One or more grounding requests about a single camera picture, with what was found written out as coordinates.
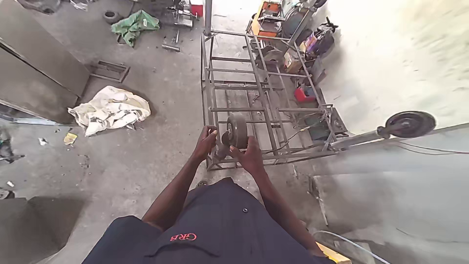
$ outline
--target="welded steel frame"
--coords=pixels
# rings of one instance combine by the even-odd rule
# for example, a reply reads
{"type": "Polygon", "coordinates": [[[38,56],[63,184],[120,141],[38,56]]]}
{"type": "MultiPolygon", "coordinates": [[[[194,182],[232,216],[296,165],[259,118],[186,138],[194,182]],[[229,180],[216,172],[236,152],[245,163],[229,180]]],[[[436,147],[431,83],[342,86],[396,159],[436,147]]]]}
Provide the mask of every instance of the welded steel frame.
{"type": "MultiPolygon", "coordinates": [[[[201,76],[201,92],[202,92],[202,107],[203,107],[203,117],[204,117],[204,125],[214,125],[219,128],[219,124],[226,124],[227,122],[219,120],[218,113],[219,112],[249,112],[250,113],[250,120],[246,122],[248,124],[252,124],[254,136],[257,138],[257,130],[254,124],[266,124],[267,132],[269,136],[269,140],[271,143],[271,149],[263,150],[262,159],[263,160],[275,160],[274,163],[268,163],[265,165],[276,165],[282,163],[294,163],[299,161],[310,160],[314,158],[319,158],[323,156],[329,156],[337,154],[337,152],[330,151],[328,146],[330,143],[336,141],[336,136],[333,132],[333,127],[331,125],[331,113],[332,113],[332,105],[325,104],[322,101],[319,93],[317,92],[316,88],[313,85],[311,74],[308,72],[308,69],[305,66],[305,59],[302,56],[302,52],[298,48],[298,46],[294,43],[294,46],[288,45],[289,39],[285,38],[278,38],[278,37],[265,37],[262,36],[262,39],[271,39],[271,40],[279,40],[279,43],[283,45],[287,45],[290,48],[294,48],[297,52],[299,58],[301,59],[302,68],[305,72],[305,75],[300,74],[288,74],[283,73],[280,71],[279,67],[277,66],[276,72],[267,71],[267,82],[263,82],[260,80],[259,69],[256,66],[256,61],[254,57],[253,48],[250,45],[250,40],[254,39],[257,52],[260,54],[260,58],[262,61],[262,65],[264,69],[267,68],[267,64],[270,62],[266,62],[264,60],[264,54],[262,54],[260,40],[256,35],[250,35],[245,33],[236,33],[236,32],[227,32],[227,31],[216,31],[212,30],[210,36],[206,37],[204,34],[201,34],[201,68],[200,68],[200,76],[201,76]],[[249,59],[242,59],[242,58],[228,58],[228,57],[216,57],[213,56],[213,44],[214,44],[214,37],[217,35],[232,35],[232,36],[239,36],[244,37],[247,51],[249,53],[249,59]],[[206,42],[210,41],[210,49],[207,51],[206,42]],[[235,70],[235,69],[219,69],[213,67],[213,61],[228,61],[228,62],[247,62],[251,64],[252,70],[235,70]],[[213,73],[214,72],[232,72],[232,73],[242,73],[242,74],[253,74],[255,82],[249,81],[230,81],[230,80],[215,80],[213,73]],[[277,75],[280,77],[281,87],[274,87],[271,82],[271,75],[277,75]],[[283,80],[283,77],[298,77],[298,78],[307,78],[310,86],[313,88],[314,94],[318,101],[318,108],[292,108],[290,102],[288,100],[288,94],[286,91],[286,86],[283,80]],[[246,91],[246,97],[248,99],[249,107],[246,108],[221,108],[217,105],[216,94],[215,90],[240,90],[246,91]],[[270,93],[274,91],[283,91],[284,96],[287,98],[287,105],[288,108],[273,108],[270,102],[270,93]],[[259,93],[259,99],[261,102],[261,107],[253,107],[251,102],[249,101],[247,91],[257,91],[259,93]],[[254,121],[252,117],[252,112],[261,112],[264,114],[264,120],[262,121],[254,121]],[[290,148],[287,135],[284,129],[284,123],[295,123],[295,120],[282,120],[280,112],[294,112],[294,113],[320,113],[324,120],[327,122],[327,126],[329,128],[330,134],[327,140],[313,143],[311,146],[307,146],[304,148],[290,148]],[[280,129],[280,135],[282,136],[283,140],[277,142],[274,136],[274,129],[280,129]],[[285,145],[282,150],[278,150],[282,144],[285,145]],[[316,148],[316,152],[305,152],[308,149],[316,148]]],[[[221,144],[220,142],[220,134],[217,135],[217,144],[221,144]]],[[[240,168],[240,165],[237,163],[236,159],[233,158],[226,158],[223,160],[218,160],[214,153],[212,153],[209,157],[207,157],[207,170],[223,170],[223,169],[231,169],[231,168],[240,168]]]]}

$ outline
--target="hand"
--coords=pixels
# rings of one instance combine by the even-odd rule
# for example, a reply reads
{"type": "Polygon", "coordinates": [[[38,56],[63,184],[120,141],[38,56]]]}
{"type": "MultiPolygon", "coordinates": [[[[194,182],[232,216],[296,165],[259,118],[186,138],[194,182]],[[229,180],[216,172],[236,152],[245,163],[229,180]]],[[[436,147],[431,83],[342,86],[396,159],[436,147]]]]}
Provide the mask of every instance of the hand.
{"type": "Polygon", "coordinates": [[[249,172],[252,177],[264,175],[264,162],[262,161],[262,151],[259,148],[257,139],[253,136],[248,137],[248,149],[246,152],[239,151],[238,148],[230,146],[230,156],[238,159],[242,167],[249,172]]]}
{"type": "Polygon", "coordinates": [[[217,127],[213,125],[206,125],[200,133],[197,141],[196,149],[192,153],[191,159],[201,163],[212,152],[215,147],[215,140],[217,139],[217,127]]]}

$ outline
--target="person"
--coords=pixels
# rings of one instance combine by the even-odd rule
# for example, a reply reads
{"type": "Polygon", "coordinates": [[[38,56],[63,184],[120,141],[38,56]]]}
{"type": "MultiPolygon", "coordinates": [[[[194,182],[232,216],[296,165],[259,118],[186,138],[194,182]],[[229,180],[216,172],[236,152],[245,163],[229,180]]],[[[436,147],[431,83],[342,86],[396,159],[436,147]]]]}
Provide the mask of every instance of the person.
{"type": "Polygon", "coordinates": [[[270,182],[254,137],[244,153],[231,146],[230,155],[252,175],[265,207],[229,177],[188,192],[216,136],[216,127],[205,126],[187,163],[142,219],[115,219],[83,264],[333,264],[270,182]]]}

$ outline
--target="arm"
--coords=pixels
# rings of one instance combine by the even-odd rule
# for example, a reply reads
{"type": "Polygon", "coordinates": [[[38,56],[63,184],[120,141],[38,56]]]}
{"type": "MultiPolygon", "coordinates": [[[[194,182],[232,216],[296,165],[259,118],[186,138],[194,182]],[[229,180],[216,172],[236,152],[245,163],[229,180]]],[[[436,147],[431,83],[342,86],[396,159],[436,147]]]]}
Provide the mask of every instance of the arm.
{"type": "Polygon", "coordinates": [[[304,228],[300,220],[295,216],[275,189],[269,176],[264,169],[262,161],[262,152],[259,144],[254,137],[249,137],[248,149],[242,153],[237,148],[231,146],[231,155],[238,159],[243,168],[249,172],[256,181],[259,191],[264,201],[265,209],[291,237],[305,247],[314,256],[325,256],[313,236],[304,228]]]}
{"type": "Polygon", "coordinates": [[[189,160],[168,186],[156,197],[144,217],[142,217],[142,221],[163,231],[173,226],[182,211],[197,168],[215,146],[216,129],[215,126],[204,126],[196,149],[189,160]]]}

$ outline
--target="orange machine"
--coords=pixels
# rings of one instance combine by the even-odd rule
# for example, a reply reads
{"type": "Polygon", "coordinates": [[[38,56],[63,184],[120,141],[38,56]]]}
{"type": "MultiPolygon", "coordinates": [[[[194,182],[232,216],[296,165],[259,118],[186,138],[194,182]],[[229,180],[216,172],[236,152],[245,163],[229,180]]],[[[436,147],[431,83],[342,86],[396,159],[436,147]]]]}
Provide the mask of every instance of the orange machine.
{"type": "Polygon", "coordinates": [[[285,19],[280,16],[282,7],[278,1],[263,1],[259,10],[253,15],[246,32],[258,36],[275,37],[279,28],[277,22],[285,19]]]}

